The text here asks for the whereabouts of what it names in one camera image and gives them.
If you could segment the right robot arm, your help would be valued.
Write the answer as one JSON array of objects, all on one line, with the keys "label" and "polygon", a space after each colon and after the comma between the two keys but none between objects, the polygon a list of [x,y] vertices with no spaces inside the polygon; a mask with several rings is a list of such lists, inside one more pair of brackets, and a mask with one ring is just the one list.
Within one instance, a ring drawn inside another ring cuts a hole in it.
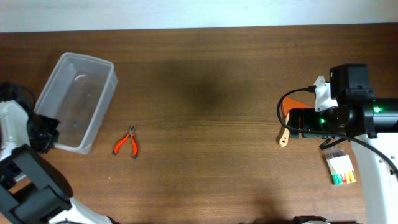
[{"label": "right robot arm", "polygon": [[281,125],[292,138],[320,138],[320,149],[348,140],[362,179],[368,223],[397,223],[397,99],[378,98],[365,64],[346,63],[319,76],[304,90],[315,107],[287,108]]}]

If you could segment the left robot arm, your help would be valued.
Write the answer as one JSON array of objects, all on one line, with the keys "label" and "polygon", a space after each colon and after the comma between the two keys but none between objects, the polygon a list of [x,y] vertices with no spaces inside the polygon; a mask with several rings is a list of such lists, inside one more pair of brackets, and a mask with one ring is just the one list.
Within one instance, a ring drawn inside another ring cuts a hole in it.
[{"label": "left robot arm", "polygon": [[1,213],[11,223],[114,223],[79,202],[43,158],[60,122],[35,113],[35,103],[28,88],[1,83]]}]

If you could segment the clear plastic container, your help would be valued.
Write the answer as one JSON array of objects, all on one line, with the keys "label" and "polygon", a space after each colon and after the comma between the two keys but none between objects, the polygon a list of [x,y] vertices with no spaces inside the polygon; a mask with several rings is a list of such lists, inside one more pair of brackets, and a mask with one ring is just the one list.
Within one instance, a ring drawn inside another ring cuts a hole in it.
[{"label": "clear plastic container", "polygon": [[59,120],[57,149],[90,152],[117,85],[110,61],[71,52],[60,57],[34,109]]}]

